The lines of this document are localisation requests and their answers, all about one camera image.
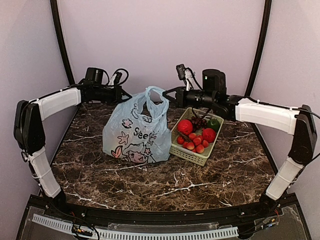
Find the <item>light blue printed plastic bag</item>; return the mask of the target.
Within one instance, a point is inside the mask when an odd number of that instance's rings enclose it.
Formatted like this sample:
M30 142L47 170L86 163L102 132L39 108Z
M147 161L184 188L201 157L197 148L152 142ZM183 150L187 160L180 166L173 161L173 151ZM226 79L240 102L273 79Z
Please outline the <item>light blue printed plastic bag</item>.
M102 131L102 151L136 164L158 163L170 157L169 100L164 89L149 86L118 104Z

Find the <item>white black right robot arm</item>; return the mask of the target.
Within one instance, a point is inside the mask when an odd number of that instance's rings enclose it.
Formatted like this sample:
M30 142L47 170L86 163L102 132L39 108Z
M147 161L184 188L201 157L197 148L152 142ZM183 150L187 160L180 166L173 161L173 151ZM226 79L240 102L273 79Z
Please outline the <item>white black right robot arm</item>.
M281 106L248 96L228 95L223 90L206 92L185 87L166 90L162 95L178 107L208 108L224 120L261 125L293 137L286 160L255 205L255 213L260 217L266 217L275 209L283 193L316 159L318 136L314 118L317 114L308 105Z

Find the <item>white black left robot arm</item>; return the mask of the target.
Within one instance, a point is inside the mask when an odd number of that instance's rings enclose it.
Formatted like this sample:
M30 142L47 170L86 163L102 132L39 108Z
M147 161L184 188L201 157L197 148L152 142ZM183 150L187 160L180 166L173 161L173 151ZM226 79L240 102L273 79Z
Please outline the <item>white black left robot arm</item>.
M51 199L63 196L47 159L43 122L50 116L82 103L123 103L132 96L121 85L107 86L85 80L33 100L21 100L16 105L13 135L28 163L32 177L42 192Z

